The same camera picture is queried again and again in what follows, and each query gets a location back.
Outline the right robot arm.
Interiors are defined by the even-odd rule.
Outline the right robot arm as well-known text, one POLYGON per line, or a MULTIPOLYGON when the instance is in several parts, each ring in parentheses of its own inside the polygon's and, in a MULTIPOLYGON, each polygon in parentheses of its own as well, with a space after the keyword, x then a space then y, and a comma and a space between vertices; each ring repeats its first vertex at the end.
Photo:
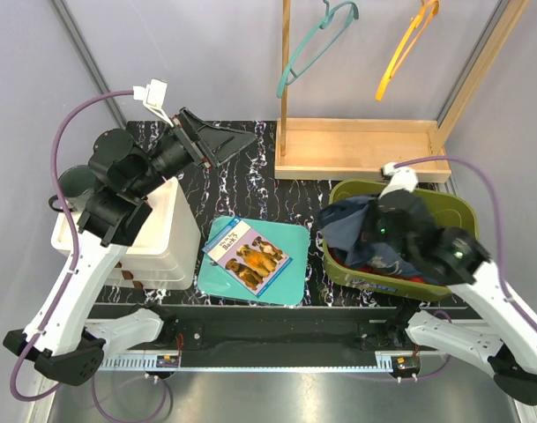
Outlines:
POLYGON ((504 279, 503 269, 466 230, 438 226, 424 201, 405 189, 369 202, 362 235, 394 247, 422 275, 464 300, 494 331, 484 334, 402 308, 386 327, 391 346, 437 349, 489 375, 508 396, 537 405, 537 314, 504 279))

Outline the olive green plastic basket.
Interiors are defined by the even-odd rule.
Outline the olive green plastic basket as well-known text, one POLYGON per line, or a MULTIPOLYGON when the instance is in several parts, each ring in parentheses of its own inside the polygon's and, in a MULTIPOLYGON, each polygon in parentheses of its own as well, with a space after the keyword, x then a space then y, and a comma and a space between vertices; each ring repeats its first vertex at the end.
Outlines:
MULTIPOLYGON (((384 187, 383 182, 346 180, 332 189, 329 202, 332 204, 349 197, 374 195, 384 187)), ((470 234, 478 234, 474 211, 464 200, 452 194, 429 189, 416 189, 414 193, 424 201, 439 226, 457 226, 470 234)), ((398 276, 392 278, 370 268, 349 269, 342 265, 338 254, 331 252, 326 243, 323 244, 323 251, 324 270, 336 285, 426 302, 437 302, 451 296, 451 291, 444 286, 398 276)))

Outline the dog picture book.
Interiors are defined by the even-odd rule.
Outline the dog picture book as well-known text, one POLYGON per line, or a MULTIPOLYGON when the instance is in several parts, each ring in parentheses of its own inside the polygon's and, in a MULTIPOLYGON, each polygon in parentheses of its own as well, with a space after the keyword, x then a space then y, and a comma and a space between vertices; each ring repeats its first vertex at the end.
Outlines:
POLYGON ((293 262, 290 255, 239 218, 230 218, 203 251, 257 299, 293 262))

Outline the orange hanger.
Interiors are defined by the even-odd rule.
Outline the orange hanger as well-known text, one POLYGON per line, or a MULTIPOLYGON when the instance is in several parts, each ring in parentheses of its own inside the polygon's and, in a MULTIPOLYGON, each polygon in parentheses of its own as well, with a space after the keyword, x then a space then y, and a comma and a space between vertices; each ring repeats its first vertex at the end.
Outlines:
POLYGON ((422 33, 429 26, 432 19, 438 14, 439 9, 439 1, 421 1, 417 14, 411 18, 407 30, 399 41, 381 77, 375 93, 376 101, 381 101, 384 98, 386 90, 401 64, 406 60, 406 57, 413 49, 415 43, 421 38, 422 33))

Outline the dark green metal mug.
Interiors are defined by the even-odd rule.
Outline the dark green metal mug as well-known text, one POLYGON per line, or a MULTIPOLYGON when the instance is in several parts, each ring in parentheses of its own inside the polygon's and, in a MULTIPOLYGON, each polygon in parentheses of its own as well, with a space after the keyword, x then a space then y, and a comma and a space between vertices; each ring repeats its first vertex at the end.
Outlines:
POLYGON ((67 169, 58 179, 67 207, 71 212, 82 212, 94 193, 97 178, 88 165, 67 169))

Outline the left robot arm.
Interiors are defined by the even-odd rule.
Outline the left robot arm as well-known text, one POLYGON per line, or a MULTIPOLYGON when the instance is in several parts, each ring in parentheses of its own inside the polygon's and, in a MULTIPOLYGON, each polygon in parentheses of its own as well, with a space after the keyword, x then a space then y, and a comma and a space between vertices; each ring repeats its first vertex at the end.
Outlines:
POLYGON ((78 219, 64 214, 72 248, 49 297, 24 328, 10 330, 4 347, 19 362, 59 384, 79 386, 107 357, 152 343, 175 342, 175 315, 151 304, 90 330, 85 326, 108 275, 126 254, 150 217, 149 195, 187 166, 219 167, 256 135, 211 125, 181 108, 151 150, 129 131, 113 129, 95 141, 87 167, 96 182, 78 219))

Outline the navy blue tank top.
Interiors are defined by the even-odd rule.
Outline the navy blue tank top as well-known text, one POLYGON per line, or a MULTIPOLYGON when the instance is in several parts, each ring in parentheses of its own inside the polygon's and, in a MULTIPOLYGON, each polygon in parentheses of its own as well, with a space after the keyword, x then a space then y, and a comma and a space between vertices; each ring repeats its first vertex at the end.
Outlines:
POLYGON ((348 197, 327 205, 317 215, 317 228, 327 248, 334 260, 346 268, 370 264, 374 256, 381 256, 385 261, 403 260, 408 263, 393 246, 369 241, 364 234, 364 225, 376 208, 376 200, 376 195, 348 197))

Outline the aluminium rail frame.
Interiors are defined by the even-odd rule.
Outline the aluminium rail frame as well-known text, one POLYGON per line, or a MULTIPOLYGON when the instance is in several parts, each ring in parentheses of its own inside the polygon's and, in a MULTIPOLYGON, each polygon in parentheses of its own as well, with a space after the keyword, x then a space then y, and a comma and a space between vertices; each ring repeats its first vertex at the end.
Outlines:
POLYGON ((489 375, 515 402, 522 421, 537 412, 537 341, 519 330, 508 337, 450 322, 422 310, 364 324, 284 319, 245 324, 177 323, 166 350, 148 346, 68 366, 59 375, 79 386, 97 371, 135 371, 166 378, 176 371, 388 374, 422 378, 420 354, 429 349, 489 375))

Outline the teal cutting mat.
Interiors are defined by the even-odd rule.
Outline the teal cutting mat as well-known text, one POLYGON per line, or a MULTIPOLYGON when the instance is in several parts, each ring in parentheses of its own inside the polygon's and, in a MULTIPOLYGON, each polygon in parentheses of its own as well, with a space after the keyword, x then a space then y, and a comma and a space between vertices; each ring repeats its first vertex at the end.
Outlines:
MULTIPOLYGON (((231 217, 220 217, 212 223, 208 241, 224 227, 231 217)), ((265 293, 257 299, 243 286, 238 284, 219 265, 215 264, 204 252, 198 274, 198 289, 210 296, 230 300, 255 301, 281 306, 296 306, 301 303, 308 262, 310 234, 303 226, 242 219, 256 229, 278 248, 293 258, 293 262, 272 283, 265 293)))

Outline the wooden clothes rack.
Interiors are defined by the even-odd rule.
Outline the wooden clothes rack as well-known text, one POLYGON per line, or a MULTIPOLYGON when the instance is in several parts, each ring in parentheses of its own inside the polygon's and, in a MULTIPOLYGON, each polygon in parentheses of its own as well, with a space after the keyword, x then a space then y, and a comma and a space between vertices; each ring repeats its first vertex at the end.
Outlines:
POLYGON ((420 181, 447 182, 451 167, 444 158, 444 145, 528 5, 527 1, 498 2, 439 116, 428 121, 289 116, 287 89, 299 77, 292 70, 299 52, 290 48, 291 3, 283 2, 275 176, 286 180, 377 180, 388 162, 432 157, 431 163, 417 167, 420 181))

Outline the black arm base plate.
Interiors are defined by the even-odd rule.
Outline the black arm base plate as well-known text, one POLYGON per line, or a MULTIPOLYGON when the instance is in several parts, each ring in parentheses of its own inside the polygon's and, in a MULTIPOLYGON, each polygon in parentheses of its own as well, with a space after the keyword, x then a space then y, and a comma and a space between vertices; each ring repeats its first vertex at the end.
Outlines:
POLYGON ((388 322, 396 308, 167 305, 182 368, 299 370, 373 366, 377 352, 415 350, 388 322))

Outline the red tank top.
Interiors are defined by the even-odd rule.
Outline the red tank top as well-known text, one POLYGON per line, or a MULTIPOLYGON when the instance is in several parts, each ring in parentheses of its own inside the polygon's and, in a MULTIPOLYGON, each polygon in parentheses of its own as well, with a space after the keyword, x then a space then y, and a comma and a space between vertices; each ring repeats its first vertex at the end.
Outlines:
POLYGON ((353 271, 407 280, 420 284, 430 284, 430 281, 424 278, 410 263, 403 260, 385 261, 381 256, 374 256, 370 260, 370 264, 347 266, 347 268, 353 271))

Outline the white plastic storage box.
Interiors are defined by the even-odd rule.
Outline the white plastic storage box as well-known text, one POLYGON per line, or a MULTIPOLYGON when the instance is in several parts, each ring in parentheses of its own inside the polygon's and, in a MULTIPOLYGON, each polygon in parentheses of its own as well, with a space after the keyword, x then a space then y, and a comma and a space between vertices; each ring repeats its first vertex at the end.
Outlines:
POLYGON ((78 235, 78 272, 93 272, 104 286, 185 290, 192 284, 200 232, 180 182, 171 178, 147 199, 152 212, 134 242, 103 245, 103 240, 84 231, 78 235))

